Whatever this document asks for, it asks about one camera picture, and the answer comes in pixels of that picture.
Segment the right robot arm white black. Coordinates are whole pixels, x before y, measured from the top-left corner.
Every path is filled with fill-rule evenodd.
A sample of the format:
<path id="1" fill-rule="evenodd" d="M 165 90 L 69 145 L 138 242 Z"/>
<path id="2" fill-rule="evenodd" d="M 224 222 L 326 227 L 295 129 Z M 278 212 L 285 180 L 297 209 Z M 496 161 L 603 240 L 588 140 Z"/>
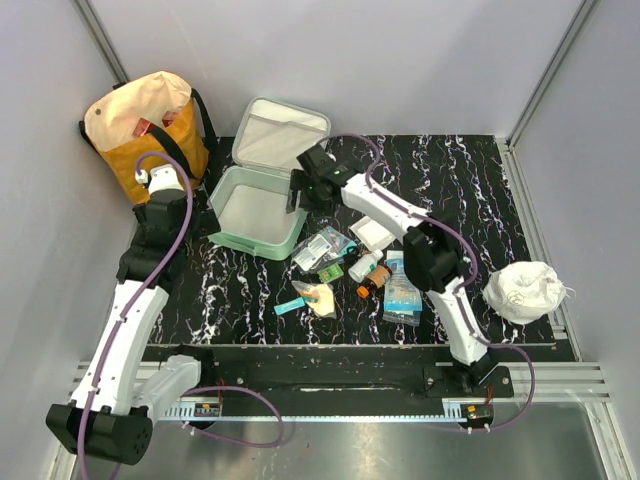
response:
<path id="1" fill-rule="evenodd" d="M 445 378 L 465 395 L 480 394 L 489 386 L 497 361 L 466 293 L 462 250 L 468 243 L 425 209 L 382 187 L 369 172 L 333 160 L 320 145 L 298 155 L 297 161 L 287 208 L 331 214 L 343 205 L 392 233 L 402 244 L 406 277 L 426 293 L 446 330 L 453 366 Z"/>

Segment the mint green medicine case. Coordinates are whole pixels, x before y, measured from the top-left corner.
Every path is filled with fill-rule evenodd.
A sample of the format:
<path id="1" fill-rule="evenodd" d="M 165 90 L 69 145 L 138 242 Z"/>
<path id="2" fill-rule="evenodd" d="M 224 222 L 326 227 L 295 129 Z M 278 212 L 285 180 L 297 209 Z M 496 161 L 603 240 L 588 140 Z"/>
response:
<path id="1" fill-rule="evenodd" d="M 286 259 L 307 213 L 287 211 L 289 182 L 297 156 L 329 135 L 329 118 L 319 112 L 265 97 L 247 106 L 233 141 L 234 165 L 210 196 L 220 231 L 216 245 L 268 260 Z"/>

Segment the brown bottle orange cap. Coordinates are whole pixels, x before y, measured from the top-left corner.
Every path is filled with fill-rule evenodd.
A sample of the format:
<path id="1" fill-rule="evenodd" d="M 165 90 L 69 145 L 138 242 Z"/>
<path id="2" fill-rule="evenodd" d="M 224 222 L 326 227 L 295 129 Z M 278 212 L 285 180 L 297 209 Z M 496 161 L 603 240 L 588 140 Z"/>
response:
<path id="1" fill-rule="evenodd" d="M 360 283 L 356 293 L 363 299 L 373 296 L 389 281 L 392 274 L 392 270 L 386 264 L 378 265 Z"/>

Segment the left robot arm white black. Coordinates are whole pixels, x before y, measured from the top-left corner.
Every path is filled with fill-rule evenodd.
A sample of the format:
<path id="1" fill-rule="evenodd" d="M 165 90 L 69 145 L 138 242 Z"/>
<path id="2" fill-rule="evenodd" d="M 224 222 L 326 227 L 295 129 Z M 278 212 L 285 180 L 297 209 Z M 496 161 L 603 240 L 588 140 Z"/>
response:
<path id="1" fill-rule="evenodd" d="M 154 425 L 188 390 L 211 392 L 213 356 L 181 345 L 142 384 L 136 375 L 149 336 L 186 267 L 193 240 L 219 229 L 205 193 L 186 193 L 171 164 L 140 170 L 149 199 L 134 208 L 138 225 L 121 256 L 111 312 L 79 385 L 63 404 L 49 407 L 45 424 L 79 457 L 134 465 L 146 453 Z"/>

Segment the small green box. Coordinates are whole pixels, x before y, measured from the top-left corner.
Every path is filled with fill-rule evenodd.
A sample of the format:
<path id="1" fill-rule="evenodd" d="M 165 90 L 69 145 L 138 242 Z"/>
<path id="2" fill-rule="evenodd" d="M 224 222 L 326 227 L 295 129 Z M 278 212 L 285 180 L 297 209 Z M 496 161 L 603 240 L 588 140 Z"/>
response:
<path id="1" fill-rule="evenodd" d="M 322 283 L 331 283 L 341 278 L 344 272 L 339 264 L 329 265 L 318 271 L 319 279 Z"/>

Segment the white pill bottle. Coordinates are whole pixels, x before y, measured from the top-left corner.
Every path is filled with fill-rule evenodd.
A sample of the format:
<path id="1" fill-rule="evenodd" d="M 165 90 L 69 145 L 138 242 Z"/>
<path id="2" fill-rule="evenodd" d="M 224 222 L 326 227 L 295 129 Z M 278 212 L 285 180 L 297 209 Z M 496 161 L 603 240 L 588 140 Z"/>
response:
<path id="1" fill-rule="evenodd" d="M 363 254 L 348 270 L 352 280 L 361 283 L 378 265 L 383 257 L 382 250 L 373 250 Z"/>

